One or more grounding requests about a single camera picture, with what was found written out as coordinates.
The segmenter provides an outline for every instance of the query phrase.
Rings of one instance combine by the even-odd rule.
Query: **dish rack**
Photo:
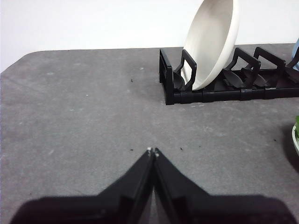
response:
[[[232,70],[239,57],[248,65]],[[277,68],[261,69],[259,57],[272,62]],[[185,61],[192,69],[191,78],[186,84],[181,76]],[[164,50],[160,49],[159,80],[164,88],[166,105],[299,97],[299,71],[293,68],[298,62],[299,49],[294,59],[286,64],[285,60],[261,47],[256,48],[254,56],[236,48],[232,62],[217,78],[205,88],[193,91],[197,65],[189,53],[185,49],[182,51],[181,63],[173,70]]]

